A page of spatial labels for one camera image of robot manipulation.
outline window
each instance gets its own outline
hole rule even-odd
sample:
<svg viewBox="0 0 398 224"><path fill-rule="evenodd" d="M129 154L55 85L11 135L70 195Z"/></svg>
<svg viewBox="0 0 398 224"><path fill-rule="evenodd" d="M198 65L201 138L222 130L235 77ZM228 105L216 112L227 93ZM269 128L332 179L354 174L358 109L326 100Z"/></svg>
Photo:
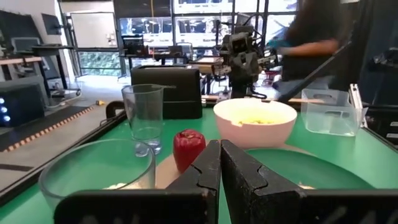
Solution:
<svg viewBox="0 0 398 224"><path fill-rule="evenodd" d="M172 19L158 18L122 18L121 35L143 34L144 43L149 47L167 47L173 45Z"/></svg>
<svg viewBox="0 0 398 224"><path fill-rule="evenodd" d="M173 0L174 13L232 12L233 0Z"/></svg>
<svg viewBox="0 0 398 224"><path fill-rule="evenodd" d="M297 10L297 0L269 0L269 12L291 12Z"/></svg>
<svg viewBox="0 0 398 224"><path fill-rule="evenodd" d="M283 39L295 15L268 16L266 43L273 38Z"/></svg>
<svg viewBox="0 0 398 224"><path fill-rule="evenodd" d="M129 66L129 60L125 59L126 66ZM140 66L140 65L161 65L162 62L159 60L158 62L152 58L132 58L131 65L132 67ZM172 65L173 59L166 59L166 65Z"/></svg>
<svg viewBox="0 0 398 224"><path fill-rule="evenodd" d="M216 45L216 21L218 19L221 22L232 22L231 16L176 18L176 41L192 43L193 47L214 47ZM230 33L230 26L221 25L219 44L222 43L224 35Z"/></svg>
<svg viewBox="0 0 398 224"><path fill-rule="evenodd" d="M264 12L265 5L266 5L266 0L260 0L259 12ZM257 0L236 0L235 11L236 12L256 12L257 11Z"/></svg>
<svg viewBox="0 0 398 224"><path fill-rule="evenodd" d="M82 75L121 74L118 52L78 52Z"/></svg>
<svg viewBox="0 0 398 224"><path fill-rule="evenodd" d="M71 17L77 47L117 47L113 13L72 13Z"/></svg>

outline black mat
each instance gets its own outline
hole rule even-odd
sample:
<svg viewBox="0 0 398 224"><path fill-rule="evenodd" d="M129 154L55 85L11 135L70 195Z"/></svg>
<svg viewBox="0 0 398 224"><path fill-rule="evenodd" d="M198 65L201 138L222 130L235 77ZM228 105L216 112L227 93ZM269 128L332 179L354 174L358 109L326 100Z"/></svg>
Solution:
<svg viewBox="0 0 398 224"><path fill-rule="evenodd" d="M13 171L28 172L31 169L33 169L33 167L20 166L20 165L10 165L10 164L0 164L0 170L13 170Z"/></svg>
<svg viewBox="0 0 398 224"><path fill-rule="evenodd" d="M53 125L68 119L75 114L78 114L89 107L86 106L69 106L57 112L54 112L44 118L37 119L35 121L24 124L20 127L14 128L13 130L0 135L0 152L8 150L9 146L31 137L46 128L52 127Z"/></svg>

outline green table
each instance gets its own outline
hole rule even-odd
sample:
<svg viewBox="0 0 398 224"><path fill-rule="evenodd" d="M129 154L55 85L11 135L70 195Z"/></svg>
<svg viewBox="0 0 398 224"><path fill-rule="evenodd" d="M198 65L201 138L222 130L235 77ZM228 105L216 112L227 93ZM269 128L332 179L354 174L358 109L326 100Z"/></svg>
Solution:
<svg viewBox="0 0 398 224"><path fill-rule="evenodd" d="M127 122L122 118L119 118L118 123L115 122L117 121L96 130L96 137L90 140L129 138ZM162 136L163 149L157 156L157 163L171 154L174 135L187 128L202 132L206 139L220 138L212 109L203 109L202 119L167 120L164 122L164 135ZM298 117L286 144L304 149L320 159L342 167L356 174L374 188L398 188L398 178L396 178L398 173L397 153L377 134L368 129L359 130L355 138L315 134L307 131L301 117ZM223 190L220 193L220 204L220 223L229 223ZM0 223L52 223L52 211L46 204L37 184L27 188L0 208Z"/></svg>

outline handle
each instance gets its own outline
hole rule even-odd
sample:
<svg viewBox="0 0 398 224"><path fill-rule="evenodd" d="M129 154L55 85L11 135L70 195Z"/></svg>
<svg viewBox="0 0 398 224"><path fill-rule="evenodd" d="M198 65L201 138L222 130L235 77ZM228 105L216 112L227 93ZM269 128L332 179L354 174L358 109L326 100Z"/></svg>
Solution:
<svg viewBox="0 0 398 224"><path fill-rule="evenodd" d="M106 109L105 109L106 119L115 117L116 110L124 110L123 101L112 101L108 105L106 105Z"/></svg>

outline green plate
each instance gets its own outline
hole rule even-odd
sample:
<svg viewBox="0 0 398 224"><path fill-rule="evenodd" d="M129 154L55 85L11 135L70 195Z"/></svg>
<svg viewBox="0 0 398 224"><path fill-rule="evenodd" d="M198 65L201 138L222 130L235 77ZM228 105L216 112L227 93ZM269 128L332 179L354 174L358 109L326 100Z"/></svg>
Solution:
<svg viewBox="0 0 398 224"><path fill-rule="evenodd" d="M283 149L246 151L274 172L315 189L373 189L357 175L315 156Z"/></svg>

